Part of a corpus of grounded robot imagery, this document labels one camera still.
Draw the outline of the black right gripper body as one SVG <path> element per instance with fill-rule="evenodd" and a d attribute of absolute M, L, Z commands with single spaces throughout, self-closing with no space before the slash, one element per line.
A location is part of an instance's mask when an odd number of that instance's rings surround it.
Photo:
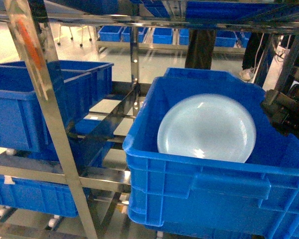
<path fill-rule="evenodd" d="M 287 93 L 271 89 L 265 93 L 261 108 L 270 124 L 282 135 L 299 139 L 299 67 L 292 70 L 296 83 Z"/>

